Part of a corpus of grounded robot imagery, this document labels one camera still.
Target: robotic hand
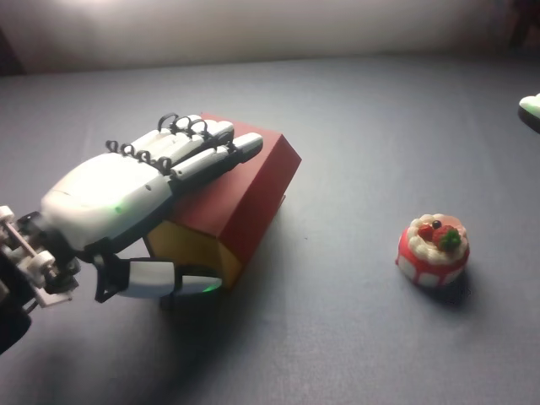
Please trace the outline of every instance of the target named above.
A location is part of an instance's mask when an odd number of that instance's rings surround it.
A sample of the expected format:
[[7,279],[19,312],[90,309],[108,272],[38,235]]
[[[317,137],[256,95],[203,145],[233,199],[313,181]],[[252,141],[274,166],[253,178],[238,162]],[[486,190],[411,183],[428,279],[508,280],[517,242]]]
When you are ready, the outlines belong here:
[[166,218],[179,197],[256,156],[262,137],[234,138],[230,122],[169,114],[133,143],[105,145],[109,153],[64,176],[40,212],[14,221],[9,207],[0,207],[0,353],[26,333],[37,305],[71,300],[78,259],[97,269],[100,303],[115,294],[159,298],[221,284],[170,261],[116,254]]

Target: raspberry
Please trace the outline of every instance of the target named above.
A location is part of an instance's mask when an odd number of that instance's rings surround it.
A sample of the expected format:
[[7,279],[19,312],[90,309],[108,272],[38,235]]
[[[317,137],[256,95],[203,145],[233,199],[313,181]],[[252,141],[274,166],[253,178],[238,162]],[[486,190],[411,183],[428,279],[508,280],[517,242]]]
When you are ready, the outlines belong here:
[[433,243],[440,251],[454,251],[462,243],[462,238],[456,228],[444,225],[434,231]]
[[433,238],[433,228],[431,228],[431,225],[420,225],[418,228],[418,236],[420,236],[423,240],[431,242],[431,239]]

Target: red box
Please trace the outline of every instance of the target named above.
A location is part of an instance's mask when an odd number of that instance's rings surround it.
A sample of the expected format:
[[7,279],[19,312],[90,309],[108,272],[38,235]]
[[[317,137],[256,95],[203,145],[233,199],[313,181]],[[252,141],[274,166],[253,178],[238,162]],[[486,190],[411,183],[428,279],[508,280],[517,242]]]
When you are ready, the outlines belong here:
[[171,217],[145,239],[152,256],[192,265],[201,274],[211,269],[230,288],[271,224],[301,158],[279,132],[209,114],[201,117],[232,122],[235,137],[259,133],[262,151],[179,200]]

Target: strawberry cake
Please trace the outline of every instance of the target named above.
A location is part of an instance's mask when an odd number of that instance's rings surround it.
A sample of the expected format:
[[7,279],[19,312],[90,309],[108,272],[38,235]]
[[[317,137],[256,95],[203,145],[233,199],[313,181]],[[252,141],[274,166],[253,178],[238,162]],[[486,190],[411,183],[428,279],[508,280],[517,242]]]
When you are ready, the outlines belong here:
[[415,219],[399,240],[396,264],[415,284],[442,287],[454,281],[469,257],[459,219],[437,213]]

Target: white wall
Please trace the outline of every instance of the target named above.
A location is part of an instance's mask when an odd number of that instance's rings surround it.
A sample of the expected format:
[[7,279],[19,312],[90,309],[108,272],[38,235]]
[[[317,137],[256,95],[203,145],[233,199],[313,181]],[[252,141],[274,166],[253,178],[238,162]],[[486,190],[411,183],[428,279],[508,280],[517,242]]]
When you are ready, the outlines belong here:
[[0,0],[0,26],[29,73],[139,68],[477,45],[500,1]]

